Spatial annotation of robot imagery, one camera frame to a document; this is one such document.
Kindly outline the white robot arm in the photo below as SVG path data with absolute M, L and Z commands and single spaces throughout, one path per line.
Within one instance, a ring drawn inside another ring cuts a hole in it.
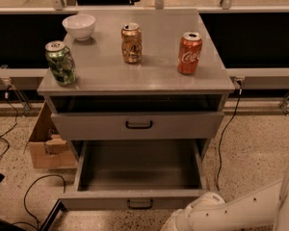
M 229 202 L 207 192 L 173 212 L 160 231 L 234 231 L 270 224 L 273 231 L 289 231 L 289 167 L 281 180 Z

